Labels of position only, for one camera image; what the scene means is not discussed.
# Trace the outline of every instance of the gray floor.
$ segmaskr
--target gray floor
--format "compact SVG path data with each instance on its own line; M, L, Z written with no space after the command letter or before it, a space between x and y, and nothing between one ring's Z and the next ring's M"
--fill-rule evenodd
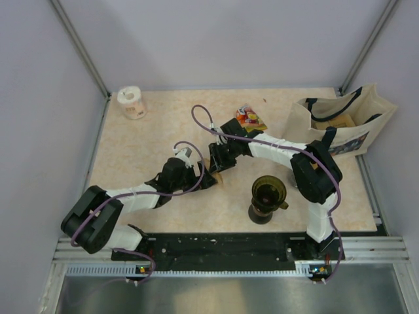
M154 278L137 288L68 277L57 313L407 313L391 265L343 265L326 286L305 278ZM78 306L70 302L81 301Z

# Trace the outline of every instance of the white wall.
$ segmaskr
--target white wall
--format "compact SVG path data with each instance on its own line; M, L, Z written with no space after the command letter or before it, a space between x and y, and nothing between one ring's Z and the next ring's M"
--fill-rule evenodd
M368 152L391 230L405 238L419 278L419 1L401 1L352 89L378 83L399 105Z
M388 0L62 0L109 89L338 86Z
M0 43L0 313L35 313L104 100L47 1L2 1Z

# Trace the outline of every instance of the wooden table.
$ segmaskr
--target wooden table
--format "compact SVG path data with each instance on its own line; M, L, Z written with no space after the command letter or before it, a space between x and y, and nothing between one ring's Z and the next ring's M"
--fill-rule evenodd
M191 107L205 105L220 126L248 103L264 120L267 134L281 137L291 104L305 97L335 98L332 88L176 90L143 92L147 115L128 120L111 101L90 184L104 189L137 186L152 179L173 156L173 145L191 141L209 158L215 137L192 120ZM208 125L207 116L196 111ZM192 154L195 168L199 157ZM340 157L342 203L335 211L342 231L375 231L373 212L355 158ZM236 167L222 172L223 184L173 198L158 209L127 214L118 223L134 224L145 232L299 232L306 229L307 201L288 182L290 170L260 158L241 156ZM265 225L250 221L247 210L251 185L262 175L279 177L287 187L287 210L278 209Z

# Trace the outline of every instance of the white paper roll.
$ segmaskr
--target white paper roll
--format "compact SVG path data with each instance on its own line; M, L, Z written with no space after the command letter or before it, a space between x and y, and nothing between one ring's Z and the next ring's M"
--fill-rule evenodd
M117 101L124 115L129 119L145 116L147 110L141 101L141 90L137 86L127 86L118 92Z

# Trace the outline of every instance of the red and yellow package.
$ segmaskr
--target red and yellow package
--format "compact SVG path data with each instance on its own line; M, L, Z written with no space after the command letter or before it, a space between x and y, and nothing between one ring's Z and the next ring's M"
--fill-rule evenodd
M268 128L248 104L237 109L236 119L242 128L245 128L248 132L251 130L266 130Z

